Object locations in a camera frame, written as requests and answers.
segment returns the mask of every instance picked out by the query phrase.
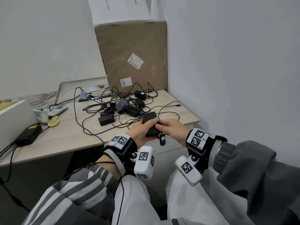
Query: power adapter with yellow sticker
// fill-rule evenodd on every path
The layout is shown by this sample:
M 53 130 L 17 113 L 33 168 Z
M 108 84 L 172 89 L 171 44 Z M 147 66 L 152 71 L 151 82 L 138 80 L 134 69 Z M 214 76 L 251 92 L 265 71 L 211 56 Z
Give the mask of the power adapter with yellow sticker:
M 40 124 L 27 127 L 16 139 L 15 143 L 18 147 L 31 145 L 39 134 L 42 132 Z

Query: mounting screw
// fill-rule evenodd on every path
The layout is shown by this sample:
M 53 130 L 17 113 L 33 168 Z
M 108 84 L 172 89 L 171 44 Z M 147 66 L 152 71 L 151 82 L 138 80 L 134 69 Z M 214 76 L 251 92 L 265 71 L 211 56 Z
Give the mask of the mounting screw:
M 197 157 L 196 157 L 196 156 L 194 156 L 194 155 L 192 155 L 191 159 L 192 159 L 192 161 L 194 161 L 194 162 L 196 162 L 196 161 L 197 161 Z
M 133 153 L 131 154 L 131 158 L 135 159 L 136 157 L 137 157 L 137 154 L 136 154 L 135 152 L 133 152 Z

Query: person's left hand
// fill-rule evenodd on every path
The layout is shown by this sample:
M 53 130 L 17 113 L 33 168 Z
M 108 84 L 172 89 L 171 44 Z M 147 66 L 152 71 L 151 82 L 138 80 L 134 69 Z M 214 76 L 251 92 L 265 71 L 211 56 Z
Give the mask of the person's left hand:
M 157 122 L 158 122 L 157 117 L 149 120 L 144 124 L 142 123 L 142 121 L 139 121 L 136 124 L 134 124 L 126 134 L 129 135 L 134 140 L 134 142 L 137 144 L 137 148 L 139 149 L 148 141 L 157 139 L 156 136 L 146 136 L 148 130 L 152 126 L 154 126 Z

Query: cardboard box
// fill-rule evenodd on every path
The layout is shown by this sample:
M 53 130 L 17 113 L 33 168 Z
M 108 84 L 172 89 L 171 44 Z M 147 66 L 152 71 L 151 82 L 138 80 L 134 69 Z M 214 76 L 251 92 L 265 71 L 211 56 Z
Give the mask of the cardboard box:
M 146 0 L 88 0 L 94 26 L 127 20 L 150 20 Z
M 167 23 L 129 21 L 95 26 L 111 90 L 130 90 L 149 82 L 155 90 L 167 89 Z M 131 92 L 141 90 L 135 85 Z

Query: gray jacket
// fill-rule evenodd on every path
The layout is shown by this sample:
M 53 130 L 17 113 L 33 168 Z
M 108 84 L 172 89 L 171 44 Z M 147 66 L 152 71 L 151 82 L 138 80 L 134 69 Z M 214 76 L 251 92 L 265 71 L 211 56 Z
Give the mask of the gray jacket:
M 254 141 L 219 150 L 217 180 L 248 200 L 247 215 L 256 224 L 300 224 L 300 168 L 274 160 L 272 149 Z M 118 181 L 93 165 L 60 181 L 43 194 L 22 224 L 111 224 Z M 175 218 L 154 223 L 196 225 Z

